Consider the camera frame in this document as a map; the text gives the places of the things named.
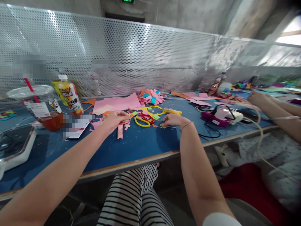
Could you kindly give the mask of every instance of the forearm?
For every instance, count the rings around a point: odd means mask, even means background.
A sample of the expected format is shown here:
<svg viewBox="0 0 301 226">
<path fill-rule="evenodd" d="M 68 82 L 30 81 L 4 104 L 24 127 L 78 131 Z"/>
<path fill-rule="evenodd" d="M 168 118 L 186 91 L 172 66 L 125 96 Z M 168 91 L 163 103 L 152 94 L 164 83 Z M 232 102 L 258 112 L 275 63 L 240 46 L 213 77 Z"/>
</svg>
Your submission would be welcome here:
<svg viewBox="0 0 301 226">
<path fill-rule="evenodd" d="M 10 220 L 17 218 L 31 225 L 43 225 L 76 184 L 108 134 L 99 127 L 46 167 L 2 209 L 0 221 L 9 225 Z"/>
<path fill-rule="evenodd" d="M 192 123 L 182 130 L 180 151 L 185 188 L 196 221 L 201 224 L 213 212 L 234 217 Z"/>
<path fill-rule="evenodd" d="M 273 101 L 265 102 L 264 104 L 261 104 L 259 107 L 270 119 L 294 116 L 293 114 L 287 112 Z M 290 137 L 292 137 L 296 142 L 301 143 L 301 135 L 300 135 L 301 120 L 300 119 L 292 119 L 292 120 L 278 119 L 273 121 L 282 130 L 284 130 Z"/>
<path fill-rule="evenodd" d="M 301 118 L 301 107 L 280 100 L 275 100 L 274 103 L 293 116 L 299 116 Z"/>
</svg>

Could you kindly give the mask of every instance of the black and white striped fabric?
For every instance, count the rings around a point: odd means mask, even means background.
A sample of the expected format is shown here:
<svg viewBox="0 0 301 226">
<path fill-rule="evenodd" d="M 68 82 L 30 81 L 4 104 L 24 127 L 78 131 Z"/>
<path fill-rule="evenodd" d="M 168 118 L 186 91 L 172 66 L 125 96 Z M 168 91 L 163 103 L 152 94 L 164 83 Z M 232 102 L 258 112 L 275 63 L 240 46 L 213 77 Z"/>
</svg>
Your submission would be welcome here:
<svg viewBox="0 0 301 226">
<path fill-rule="evenodd" d="M 173 225 L 153 189 L 157 177 L 156 164 L 117 174 L 97 225 Z"/>
</svg>

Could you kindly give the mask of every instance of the cup lid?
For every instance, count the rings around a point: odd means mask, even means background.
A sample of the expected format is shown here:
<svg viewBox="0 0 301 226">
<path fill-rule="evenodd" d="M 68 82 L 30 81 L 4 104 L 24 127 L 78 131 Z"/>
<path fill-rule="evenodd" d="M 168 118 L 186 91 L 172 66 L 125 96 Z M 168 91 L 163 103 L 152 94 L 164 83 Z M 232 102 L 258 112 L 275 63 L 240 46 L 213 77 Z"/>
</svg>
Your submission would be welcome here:
<svg viewBox="0 0 301 226">
<path fill-rule="evenodd" d="M 34 93 L 31 92 L 31 90 L 27 86 L 21 87 L 21 88 L 8 91 L 7 95 L 11 98 L 19 99 L 19 98 L 29 98 L 35 95 L 41 96 L 53 92 L 53 88 L 47 85 L 32 86 L 32 89 L 34 90 Z"/>
</svg>

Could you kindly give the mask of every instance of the exit sign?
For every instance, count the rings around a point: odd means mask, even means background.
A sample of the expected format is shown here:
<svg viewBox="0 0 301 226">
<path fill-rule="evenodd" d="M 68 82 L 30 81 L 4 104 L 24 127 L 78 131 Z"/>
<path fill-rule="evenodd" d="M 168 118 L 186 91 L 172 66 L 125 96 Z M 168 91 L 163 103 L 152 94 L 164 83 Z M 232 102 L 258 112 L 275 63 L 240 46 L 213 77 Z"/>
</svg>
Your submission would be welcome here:
<svg viewBox="0 0 301 226">
<path fill-rule="evenodd" d="M 130 3 L 130 4 L 135 4 L 135 0 L 121 0 L 121 2 L 126 2 L 126 3 Z"/>
</svg>

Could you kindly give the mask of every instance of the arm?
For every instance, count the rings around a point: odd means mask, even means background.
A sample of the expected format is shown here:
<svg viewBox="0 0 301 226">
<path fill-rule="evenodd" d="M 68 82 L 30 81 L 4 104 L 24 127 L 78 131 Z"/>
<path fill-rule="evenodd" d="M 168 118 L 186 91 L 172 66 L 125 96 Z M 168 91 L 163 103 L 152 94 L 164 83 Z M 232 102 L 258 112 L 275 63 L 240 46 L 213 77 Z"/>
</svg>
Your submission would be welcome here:
<svg viewBox="0 0 301 226">
<path fill-rule="evenodd" d="M 173 114 L 168 114 L 163 121 L 163 126 L 178 125 L 181 128 L 190 122 L 187 118 Z M 182 130 L 180 151 L 184 184 L 197 225 L 203 225 L 204 219 L 215 212 L 234 217 L 193 123 L 189 123 Z"/>
<path fill-rule="evenodd" d="M 3 225 L 44 225 L 76 184 L 89 160 L 115 127 L 129 116 L 113 111 L 102 126 L 47 166 L 1 211 Z"/>
<path fill-rule="evenodd" d="M 291 110 L 293 109 L 292 113 L 293 112 L 297 113 L 296 115 L 293 115 L 290 112 L 287 112 L 285 109 L 281 108 L 278 104 L 273 102 L 266 95 L 254 91 L 252 95 L 248 97 L 248 101 L 251 104 L 258 106 L 270 119 L 278 118 L 278 117 L 299 116 L 301 114 L 300 112 L 295 112 L 296 109 L 300 110 L 301 109 L 300 107 L 291 108 L 291 106 L 289 106 L 289 109 Z M 301 144 L 301 134 L 300 134 L 301 119 L 291 119 L 291 120 L 278 119 L 273 121 L 282 130 L 284 130 L 291 138 L 293 138 L 296 142 Z"/>
<path fill-rule="evenodd" d="M 267 96 L 272 102 L 277 104 L 279 107 L 281 107 L 283 110 L 287 111 L 288 113 L 292 114 L 293 116 L 299 116 L 301 118 L 301 107 L 277 100 L 275 97 L 272 97 L 270 95 Z"/>
</svg>

